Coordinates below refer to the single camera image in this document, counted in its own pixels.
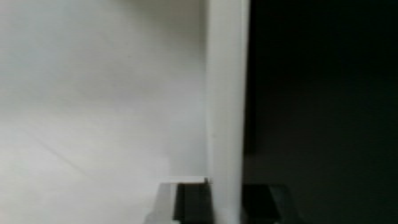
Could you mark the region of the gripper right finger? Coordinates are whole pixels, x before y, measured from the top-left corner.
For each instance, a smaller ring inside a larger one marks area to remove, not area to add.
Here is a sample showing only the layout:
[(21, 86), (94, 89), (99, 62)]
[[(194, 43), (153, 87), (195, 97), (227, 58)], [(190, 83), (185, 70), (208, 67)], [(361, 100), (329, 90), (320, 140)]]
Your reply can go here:
[(284, 185), (247, 184), (242, 190), (243, 224), (295, 224)]

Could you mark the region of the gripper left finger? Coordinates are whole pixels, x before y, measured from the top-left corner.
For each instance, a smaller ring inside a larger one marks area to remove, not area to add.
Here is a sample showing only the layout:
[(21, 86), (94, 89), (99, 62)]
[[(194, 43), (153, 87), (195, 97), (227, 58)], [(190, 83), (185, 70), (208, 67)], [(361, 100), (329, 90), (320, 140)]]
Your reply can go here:
[(206, 182), (160, 184), (144, 224), (215, 224), (211, 189)]

